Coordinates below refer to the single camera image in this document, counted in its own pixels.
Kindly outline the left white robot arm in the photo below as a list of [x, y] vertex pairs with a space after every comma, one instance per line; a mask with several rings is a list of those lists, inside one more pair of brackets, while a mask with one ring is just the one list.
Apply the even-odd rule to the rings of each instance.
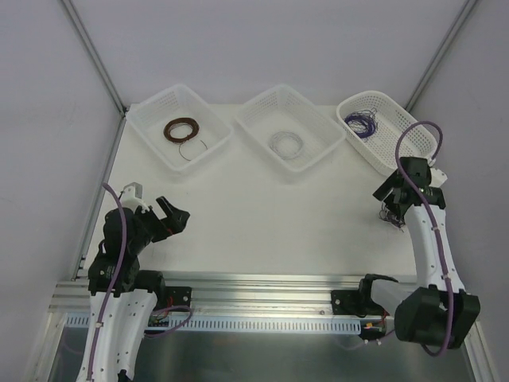
[[127, 194], [105, 216], [88, 269], [90, 321], [79, 381], [132, 381], [150, 315], [169, 309], [163, 274], [141, 269], [138, 257], [150, 244], [183, 232], [190, 215], [165, 197], [156, 202], [163, 218]]

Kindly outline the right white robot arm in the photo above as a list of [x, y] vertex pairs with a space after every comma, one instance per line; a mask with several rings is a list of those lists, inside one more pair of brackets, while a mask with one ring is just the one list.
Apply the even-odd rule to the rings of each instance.
[[419, 344], [436, 357], [458, 349], [480, 313], [480, 300], [467, 293], [454, 266], [445, 227], [445, 199], [431, 185], [424, 158], [402, 157], [374, 197], [404, 220], [414, 252], [417, 286], [405, 291], [389, 276], [367, 274], [356, 297], [361, 314], [384, 309], [400, 341]]

